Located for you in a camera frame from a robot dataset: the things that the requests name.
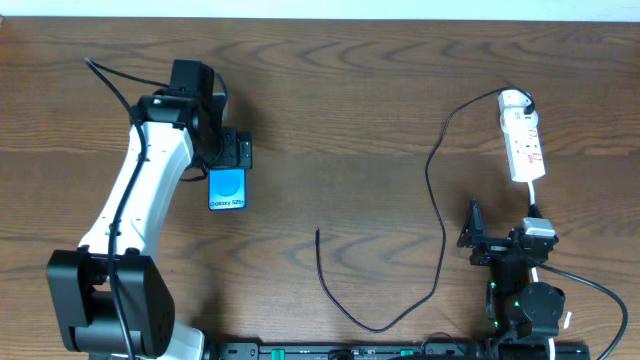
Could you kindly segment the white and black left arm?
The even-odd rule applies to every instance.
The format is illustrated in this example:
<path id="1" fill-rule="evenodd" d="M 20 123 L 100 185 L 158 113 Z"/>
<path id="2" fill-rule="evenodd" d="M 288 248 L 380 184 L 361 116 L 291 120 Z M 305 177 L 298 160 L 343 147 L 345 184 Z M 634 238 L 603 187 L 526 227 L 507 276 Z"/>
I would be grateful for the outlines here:
<path id="1" fill-rule="evenodd" d="M 251 137 L 223 126 L 227 97 L 209 103 L 158 92 L 134 106 L 142 120 L 100 216 L 74 250 L 56 250 L 46 274 L 64 347 L 93 359 L 206 359 L 204 332 L 175 316 L 156 265 L 177 185 L 190 168 L 208 178 L 212 211 L 246 205 Z"/>

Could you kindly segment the blue Galaxy smartphone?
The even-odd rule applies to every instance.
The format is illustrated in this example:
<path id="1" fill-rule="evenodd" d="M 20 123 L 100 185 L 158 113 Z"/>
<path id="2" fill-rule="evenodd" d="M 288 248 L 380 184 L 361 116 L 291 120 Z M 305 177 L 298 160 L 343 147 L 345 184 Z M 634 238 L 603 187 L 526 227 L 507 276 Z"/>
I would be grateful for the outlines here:
<path id="1" fill-rule="evenodd" d="M 211 211 L 246 207 L 246 171 L 219 169 L 209 172 L 208 206 Z"/>

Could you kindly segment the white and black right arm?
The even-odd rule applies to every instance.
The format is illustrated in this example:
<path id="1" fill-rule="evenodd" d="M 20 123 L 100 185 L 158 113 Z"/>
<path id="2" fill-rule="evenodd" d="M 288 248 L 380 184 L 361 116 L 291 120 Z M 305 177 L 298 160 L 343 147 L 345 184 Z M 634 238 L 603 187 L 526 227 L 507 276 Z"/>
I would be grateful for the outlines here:
<path id="1" fill-rule="evenodd" d="M 521 226 L 498 238 L 484 232 L 478 203 L 469 203 L 457 246 L 472 250 L 472 265 L 490 268 L 486 312 L 495 333 L 485 346 L 491 357 L 551 351 L 549 341 L 559 333 L 566 296 L 561 289 L 535 280 L 531 271 L 548 259 L 557 243 L 551 222 L 535 205 L 529 207 Z"/>

